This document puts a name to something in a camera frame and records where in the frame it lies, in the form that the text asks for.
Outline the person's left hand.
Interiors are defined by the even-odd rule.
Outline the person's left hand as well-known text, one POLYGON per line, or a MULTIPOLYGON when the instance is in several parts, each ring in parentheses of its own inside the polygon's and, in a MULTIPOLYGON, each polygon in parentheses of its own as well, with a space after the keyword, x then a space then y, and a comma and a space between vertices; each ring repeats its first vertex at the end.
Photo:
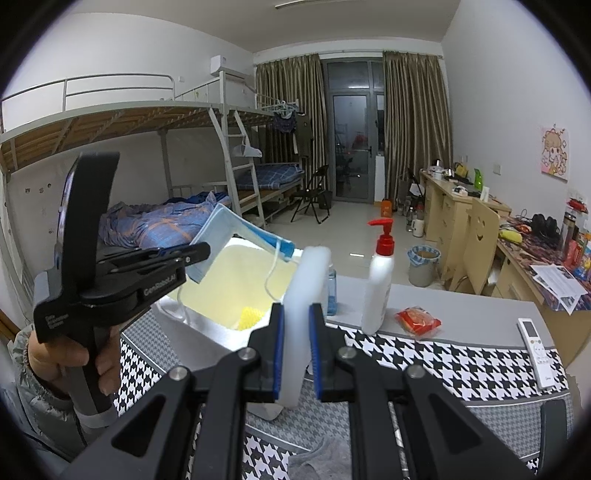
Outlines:
MULTIPOLYGON (((88 351, 77 342, 58 337, 40 343, 36 332, 31 331, 28 346, 28 362, 33 373, 42 381, 66 393, 64 373, 67 369, 88 364, 88 351)), ((118 326, 110 328, 109 338, 97 355, 95 368, 99 375, 98 388, 104 395, 116 393, 120 387, 120 331, 118 326)))

